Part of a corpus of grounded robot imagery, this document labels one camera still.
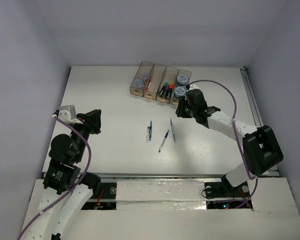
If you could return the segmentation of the grey blue pen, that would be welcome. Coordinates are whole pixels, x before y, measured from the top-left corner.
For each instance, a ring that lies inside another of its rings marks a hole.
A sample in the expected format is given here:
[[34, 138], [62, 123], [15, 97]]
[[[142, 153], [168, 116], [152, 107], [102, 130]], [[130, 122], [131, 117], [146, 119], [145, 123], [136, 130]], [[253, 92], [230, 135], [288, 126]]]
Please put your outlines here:
[[175, 135], [175, 130], [174, 130], [173, 121], [172, 121], [171, 118], [169, 119], [169, 122], [170, 122], [170, 128], [171, 128], [172, 139], [173, 139], [173, 142], [174, 142], [174, 144], [175, 144], [175, 143], [176, 143], [176, 135]]

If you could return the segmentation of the blue capped pen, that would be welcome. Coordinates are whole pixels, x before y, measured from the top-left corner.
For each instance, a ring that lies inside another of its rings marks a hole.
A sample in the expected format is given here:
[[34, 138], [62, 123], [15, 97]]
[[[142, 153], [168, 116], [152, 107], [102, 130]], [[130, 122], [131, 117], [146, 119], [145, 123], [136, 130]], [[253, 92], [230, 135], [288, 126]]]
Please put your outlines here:
[[148, 131], [147, 131], [147, 140], [151, 141], [152, 140], [152, 128], [153, 128], [153, 121], [150, 121], [150, 124], [148, 126]]

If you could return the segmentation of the paperclip jar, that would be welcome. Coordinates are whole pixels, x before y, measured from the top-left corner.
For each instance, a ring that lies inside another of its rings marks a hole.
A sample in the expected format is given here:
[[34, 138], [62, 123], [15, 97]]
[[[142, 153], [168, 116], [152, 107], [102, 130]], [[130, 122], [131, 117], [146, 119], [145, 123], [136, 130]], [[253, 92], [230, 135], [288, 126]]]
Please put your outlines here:
[[144, 81], [140, 78], [134, 79], [131, 85], [133, 88], [143, 89]]
[[149, 73], [147, 72], [142, 72], [140, 75], [139, 75], [139, 78], [143, 81], [146, 81], [149, 77]]

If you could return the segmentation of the pink gel pen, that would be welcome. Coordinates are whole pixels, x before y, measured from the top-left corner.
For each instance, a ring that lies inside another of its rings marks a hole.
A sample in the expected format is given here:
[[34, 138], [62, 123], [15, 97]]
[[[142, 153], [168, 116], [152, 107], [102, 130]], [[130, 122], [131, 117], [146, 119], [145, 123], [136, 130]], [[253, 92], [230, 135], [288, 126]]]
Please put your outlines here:
[[153, 81], [153, 78], [151, 77], [151, 78], [148, 80], [147, 86], [146, 86], [146, 88], [145, 88], [146, 91], [149, 91], [150, 86], [151, 86], [151, 84], [152, 84], [152, 81]]

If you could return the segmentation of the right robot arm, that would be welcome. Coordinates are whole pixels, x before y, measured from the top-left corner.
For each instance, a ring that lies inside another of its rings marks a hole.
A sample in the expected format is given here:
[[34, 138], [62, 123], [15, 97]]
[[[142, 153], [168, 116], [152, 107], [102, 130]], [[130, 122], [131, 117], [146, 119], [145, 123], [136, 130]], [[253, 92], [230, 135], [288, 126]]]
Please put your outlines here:
[[179, 118], [195, 121], [236, 141], [242, 163], [221, 177], [217, 186], [206, 186], [204, 197], [230, 198], [249, 178], [257, 178], [284, 159], [273, 129], [236, 121], [216, 106], [208, 106], [199, 89], [191, 89], [181, 96], [175, 111]]

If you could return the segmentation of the clear blue pen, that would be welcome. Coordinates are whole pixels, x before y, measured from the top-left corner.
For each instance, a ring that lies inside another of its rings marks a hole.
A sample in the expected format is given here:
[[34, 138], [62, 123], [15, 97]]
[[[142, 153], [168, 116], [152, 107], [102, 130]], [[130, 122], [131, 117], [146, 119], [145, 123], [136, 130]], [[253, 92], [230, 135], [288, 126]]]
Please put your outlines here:
[[150, 127], [147, 126], [146, 136], [145, 136], [145, 142], [146, 142], [146, 143], [149, 142], [149, 137], [150, 137]]

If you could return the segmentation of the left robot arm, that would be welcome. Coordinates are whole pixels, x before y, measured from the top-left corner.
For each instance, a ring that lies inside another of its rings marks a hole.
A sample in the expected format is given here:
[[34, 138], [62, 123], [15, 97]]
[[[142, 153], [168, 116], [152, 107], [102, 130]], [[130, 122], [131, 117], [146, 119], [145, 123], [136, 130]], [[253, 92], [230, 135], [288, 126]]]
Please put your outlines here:
[[100, 109], [76, 113], [74, 105], [59, 107], [52, 117], [70, 129], [50, 143], [49, 166], [36, 215], [22, 229], [19, 240], [64, 240], [88, 199], [100, 194], [101, 178], [88, 172], [90, 135], [101, 132]]

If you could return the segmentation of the orange highlighter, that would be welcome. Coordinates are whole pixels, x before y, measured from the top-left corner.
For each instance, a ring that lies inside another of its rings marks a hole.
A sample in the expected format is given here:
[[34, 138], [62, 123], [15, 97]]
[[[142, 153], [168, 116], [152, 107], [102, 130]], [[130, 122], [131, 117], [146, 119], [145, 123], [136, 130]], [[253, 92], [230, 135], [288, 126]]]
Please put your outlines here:
[[170, 85], [169, 85], [168, 92], [167, 92], [167, 94], [166, 94], [169, 98], [170, 98], [171, 95], [172, 95], [173, 89], [174, 89], [174, 84], [170, 84]]

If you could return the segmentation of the blue ballpoint pen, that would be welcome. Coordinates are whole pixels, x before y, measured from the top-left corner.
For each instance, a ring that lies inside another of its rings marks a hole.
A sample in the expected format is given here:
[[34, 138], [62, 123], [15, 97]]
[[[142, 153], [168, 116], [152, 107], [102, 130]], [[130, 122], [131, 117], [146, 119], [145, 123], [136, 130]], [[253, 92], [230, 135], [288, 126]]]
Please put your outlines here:
[[163, 146], [164, 146], [164, 144], [165, 144], [165, 142], [166, 142], [166, 140], [167, 140], [167, 138], [168, 138], [168, 136], [169, 136], [169, 132], [170, 132], [170, 130], [168, 130], [166, 133], [165, 133], [165, 136], [164, 136], [164, 138], [163, 138], [163, 140], [162, 140], [162, 143], [160, 144], [160, 147], [159, 147], [159, 149], [158, 149], [158, 152], [160, 153], [161, 151], [162, 151], [162, 149], [163, 149]]

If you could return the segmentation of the purple highlighter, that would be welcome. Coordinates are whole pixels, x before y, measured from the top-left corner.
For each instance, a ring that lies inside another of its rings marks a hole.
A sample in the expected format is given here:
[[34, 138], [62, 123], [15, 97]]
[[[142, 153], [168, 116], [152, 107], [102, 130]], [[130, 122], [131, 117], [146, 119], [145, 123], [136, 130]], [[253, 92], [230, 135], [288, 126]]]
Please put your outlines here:
[[167, 95], [169, 89], [170, 89], [170, 85], [167, 84], [167, 85], [164, 87], [164, 90], [163, 90], [163, 93], [162, 93], [162, 96], [163, 96], [163, 97]]

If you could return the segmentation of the green highlighter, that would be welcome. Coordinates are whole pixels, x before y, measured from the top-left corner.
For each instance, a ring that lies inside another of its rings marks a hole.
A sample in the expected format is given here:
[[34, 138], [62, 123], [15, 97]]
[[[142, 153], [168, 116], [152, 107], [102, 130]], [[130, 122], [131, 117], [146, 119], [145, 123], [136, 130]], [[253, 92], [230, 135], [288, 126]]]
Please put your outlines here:
[[168, 82], [165, 82], [164, 84], [163, 84], [163, 86], [162, 86], [162, 88], [161, 88], [161, 90], [160, 90], [160, 92], [159, 92], [159, 96], [162, 98], [163, 97], [163, 91], [164, 91], [164, 88], [165, 88], [165, 86], [166, 85], [170, 85]]

